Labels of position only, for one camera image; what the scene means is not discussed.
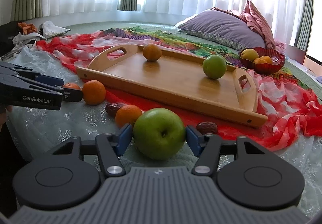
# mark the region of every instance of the pillow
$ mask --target pillow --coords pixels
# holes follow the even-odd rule
[[[185,33],[241,51],[265,48],[263,38],[251,31],[242,20],[217,10],[205,10],[178,26]]]

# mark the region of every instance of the orange cloth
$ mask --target orange cloth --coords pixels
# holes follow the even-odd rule
[[[37,28],[33,24],[26,24],[25,22],[19,22],[18,27],[22,29],[23,35],[27,35],[32,32],[37,32]]]

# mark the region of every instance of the orange fruit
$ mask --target orange fruit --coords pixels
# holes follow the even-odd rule
[[[255,64],[263,64],[263,63],[267,63],[266,60],[260,59],[260,58],[256,58],[253,61]]]
[[[126,123],[134,126],[134,123],[142,115],[142,111],[135,105],[125,105],[120,107],[115,115],[115,122],[119,128],[123,127]]]
[[[265,60],[267,63],[269,64],[273,64],[272,59],[270,58],[270,56],[261,56],[260,57],[262,60]]]
[[[148,61],[157,61],[161,58],[162,51],[158,45],[150,43],[143,47],[142,54]]]
[[[70,88],[70,89],[76,89],[76,90],[81,89],[76,83],[73,83],[73,82],[66,83],[63,87]]]
[[[88,105],[98,105],[105,99],[106,89],[99,81],[92,80],[86,82],[82,91],[83,99]]]

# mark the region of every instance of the human hand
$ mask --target human hand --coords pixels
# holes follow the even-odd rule
[[[2,129],[2,125],[7,120],[7,111],[12,112],[12,106],[3,107],[3,110],[4,110],[4,112],[2,112],[0,114],[0,131]]]

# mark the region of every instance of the red bowl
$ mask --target red bowl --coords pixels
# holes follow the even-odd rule
[[[264,49],[262,47],[255,47],[253,48],[255,51],[257,51],[259,57],[261,56],[269,56],[273,64],[269,63],[262,63],[262,64],[255,64],[247,59],[242,59],[240,57],[241,53],[246,50],[243,49],[239,52],[239,59],[240,62],[248,69],[254,69],[259,74],[272,74],[275,72],[278,72],[285,64],[285,55],[279,53],[276,50],[273,49]]]

